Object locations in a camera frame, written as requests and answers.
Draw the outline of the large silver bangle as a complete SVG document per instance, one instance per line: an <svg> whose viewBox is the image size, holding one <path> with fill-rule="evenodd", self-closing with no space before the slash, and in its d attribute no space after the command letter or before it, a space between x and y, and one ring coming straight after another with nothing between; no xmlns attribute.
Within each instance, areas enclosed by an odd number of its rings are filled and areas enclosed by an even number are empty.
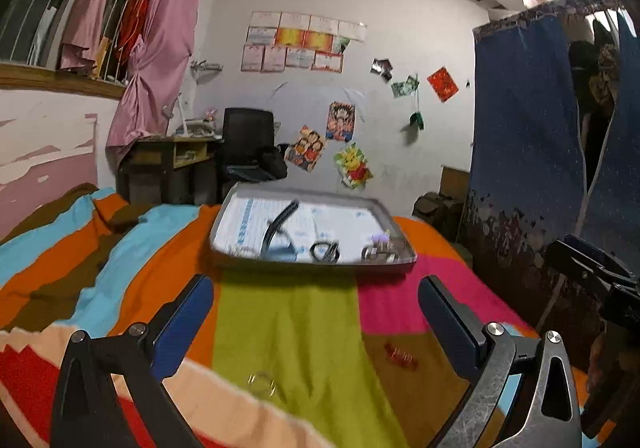
<svg viewBox="0 0 640 448"><path fill-rule="evenodd" d="M260 252L257 249L245 245L230 245L227 253L233 257L259 258Z"/></svg>

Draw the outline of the black rhinestone hair clip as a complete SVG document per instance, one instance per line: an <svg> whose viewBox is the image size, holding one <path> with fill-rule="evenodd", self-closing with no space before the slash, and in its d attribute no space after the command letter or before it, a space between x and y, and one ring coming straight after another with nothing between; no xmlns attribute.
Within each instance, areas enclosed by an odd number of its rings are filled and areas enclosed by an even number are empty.
<svg viewBox="0 0 640 448"><path fill-rule="evenodd" d="M340 249L336 242L326 242L326 249L323 252L322 260L326 263L336 263L340 258Z"/></svg>

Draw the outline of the grey jewelry tray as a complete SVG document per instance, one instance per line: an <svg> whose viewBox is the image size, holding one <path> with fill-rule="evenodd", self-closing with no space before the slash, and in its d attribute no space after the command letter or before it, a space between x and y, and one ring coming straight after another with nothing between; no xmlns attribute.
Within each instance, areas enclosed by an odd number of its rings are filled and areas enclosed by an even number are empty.
<svg viewBox="0 0 640 448"><path fill-rule="evenodd" d="M284 224L284 229L296 247L295 263L233 257L227 253L230 245L245 245L260 252L270 221L294 200L299 201L299 208ZM400 258L385 264L362 261L361 251L370 243L372 235L385 231L404 242ZM322 260L326 242L338 244L340 258L336 263ZM210 231L209 245L219 266L277 273L364 273L397 277L409 272L418 259L388 210L375 199L248 183L239 183L228 193Z"/></svg>

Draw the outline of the dark blue wardrobe curtain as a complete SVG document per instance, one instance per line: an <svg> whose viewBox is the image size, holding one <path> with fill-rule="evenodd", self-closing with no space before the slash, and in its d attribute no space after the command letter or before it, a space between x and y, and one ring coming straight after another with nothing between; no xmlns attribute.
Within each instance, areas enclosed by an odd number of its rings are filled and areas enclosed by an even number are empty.
<svg viewBox="0 0 640 448"><path fill-rule="evenodd" d="M620 0L552 0L477 27L464 239L501 295L547 293L574 233L639 268L639 41Z"/></svg>

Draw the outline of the colourful striped bed blanket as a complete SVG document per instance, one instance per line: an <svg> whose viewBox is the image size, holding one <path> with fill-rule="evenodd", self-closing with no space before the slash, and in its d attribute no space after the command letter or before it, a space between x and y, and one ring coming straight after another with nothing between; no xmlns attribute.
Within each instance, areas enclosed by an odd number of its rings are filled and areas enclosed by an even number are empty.
<svg viewBox="0 0 640 448"><path fill-rule="evenodd" d="M132 205L81 185L1 225L1 442L45 447L70 335L149 321L197 273L215 301L166 381L207 447L424 447L462 397L418 304L437 275L482 321L529 326L425 223L399 226L418 254L398 280L224 272L211 206Z"/></svg>

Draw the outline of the silver clip with pink gem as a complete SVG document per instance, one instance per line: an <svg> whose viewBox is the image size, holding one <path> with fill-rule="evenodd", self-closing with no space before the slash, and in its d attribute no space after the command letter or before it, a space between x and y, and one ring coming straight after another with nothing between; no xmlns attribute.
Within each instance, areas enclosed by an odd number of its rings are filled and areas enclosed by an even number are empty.
<svg viewBox="0 0 640 448"><path fill-rule="evenodd" d="M393 263L400 258L404 242L395 238L390 231L372 235L371 241L361 251L365 263Z"/></svg>

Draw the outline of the blue-grey headband in tray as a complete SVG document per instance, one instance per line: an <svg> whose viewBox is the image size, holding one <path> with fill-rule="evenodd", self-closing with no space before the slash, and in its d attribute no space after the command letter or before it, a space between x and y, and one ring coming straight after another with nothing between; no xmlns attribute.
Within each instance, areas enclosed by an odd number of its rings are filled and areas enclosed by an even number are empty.
<svg viewBox="0 0 640 448"><path fill-rule="evenodd" d="M295 263L297 260L296 247L293 239L284 229L284 224L297 212L299 201L292 201L285 209L270 221L268 228L262 237L262 246L260 247L259 257L263 260L277 261L278 263ZM286 244L273 246L273 239L280 235L285 238Z"/></svg>

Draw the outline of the yellow bear poster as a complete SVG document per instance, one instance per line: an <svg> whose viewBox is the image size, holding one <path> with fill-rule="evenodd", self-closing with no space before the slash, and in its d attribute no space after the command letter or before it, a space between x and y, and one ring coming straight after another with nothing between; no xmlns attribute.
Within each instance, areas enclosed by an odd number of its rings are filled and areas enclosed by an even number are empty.
<svg viewBox="0 0 640 448"><path fill-rule="evenodd" d="M341 182L349 189L363 189L373 178L367 157L356 142L350 142L333 156Z"/></svg>

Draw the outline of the white desk lamp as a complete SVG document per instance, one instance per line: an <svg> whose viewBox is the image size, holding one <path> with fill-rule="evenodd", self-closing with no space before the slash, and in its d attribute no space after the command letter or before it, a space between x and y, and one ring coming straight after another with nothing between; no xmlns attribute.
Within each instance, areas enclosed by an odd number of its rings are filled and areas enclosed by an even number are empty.
<svg viewBox="0 0 640 448"><path fill-rule="evenodd" d="M183 110L183 95L179 93L172 106L164 105L162 115L167 121L166 135L169 137L189 137L186 114Z"/></svg>

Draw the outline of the cartoon boy poster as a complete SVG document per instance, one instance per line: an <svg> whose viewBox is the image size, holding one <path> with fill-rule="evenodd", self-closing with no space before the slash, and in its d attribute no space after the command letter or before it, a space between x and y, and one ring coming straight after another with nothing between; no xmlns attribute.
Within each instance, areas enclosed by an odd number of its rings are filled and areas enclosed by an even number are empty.
<svg viewBox="0 0 640 448"><path fill-rule="evenodd" d="M326 120L326 139L349 142L354 137L356 108L350 103L332 102Z"/></svg>

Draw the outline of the pink curtain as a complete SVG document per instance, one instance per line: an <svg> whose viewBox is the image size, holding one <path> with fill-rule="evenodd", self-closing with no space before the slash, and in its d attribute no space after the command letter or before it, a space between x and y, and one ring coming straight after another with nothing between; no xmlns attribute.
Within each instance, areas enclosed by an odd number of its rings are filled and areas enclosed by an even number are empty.
<svg viewBox="0 0 640 448"><path fill-rule="evenodd" d="M167 130L163 109L174 107L191 60L199 1L150 0L107 148L122 154L135 141ZM62 38L62 70L91 70L96 64L105 6L106 0L75 0Z"/></svg>

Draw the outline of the green wall hook ornament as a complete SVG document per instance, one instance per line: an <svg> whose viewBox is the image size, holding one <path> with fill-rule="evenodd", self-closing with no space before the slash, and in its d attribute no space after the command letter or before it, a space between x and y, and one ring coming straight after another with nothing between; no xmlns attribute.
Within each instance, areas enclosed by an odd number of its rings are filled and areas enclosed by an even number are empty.
<svg viewBox="0 0 640 448"><path fill-rule="evenodd" d="M409 124L411 127L422 131L424 129L424 119L422 114L419 111L413 112L410 116Z"/></svg>

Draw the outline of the red paper wall decoration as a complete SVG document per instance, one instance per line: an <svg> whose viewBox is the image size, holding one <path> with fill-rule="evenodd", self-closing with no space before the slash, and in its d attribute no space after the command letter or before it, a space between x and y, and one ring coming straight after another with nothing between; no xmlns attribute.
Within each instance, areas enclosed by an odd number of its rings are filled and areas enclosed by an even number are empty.
<svg viewBox="0 0 640 448"><path fill-rule="evenodd" d="M440 102L447 102L459 88L454 82L446 67L441 67L436 72L427 77L427 82L431 85Z"/></svg>

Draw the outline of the green wall pictures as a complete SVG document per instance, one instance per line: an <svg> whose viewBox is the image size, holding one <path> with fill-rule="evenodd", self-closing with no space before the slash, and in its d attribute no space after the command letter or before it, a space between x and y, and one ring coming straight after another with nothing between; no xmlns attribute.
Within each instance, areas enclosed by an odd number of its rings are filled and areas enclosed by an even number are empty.
<svg viewBox="0 0 640 448"><path fill-rule="evenodd" d="M390 86L392 88L393 97L395 99L402 96L412 96L419 90L420 82L416 76L408 76L403 82L393 82Z"/></svg>

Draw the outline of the wall photos cluster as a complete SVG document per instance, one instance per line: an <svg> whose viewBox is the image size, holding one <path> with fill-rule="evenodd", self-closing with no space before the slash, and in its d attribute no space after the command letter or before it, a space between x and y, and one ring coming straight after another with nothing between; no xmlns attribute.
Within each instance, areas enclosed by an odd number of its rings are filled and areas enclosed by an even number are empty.
<svg viewBox="0 0 640 448"><path fill-rule="evenodd" d="M370 67L370 73L381 77L384 82L390 82L393 78L393 65L389 59L374 59Z"/></svg>

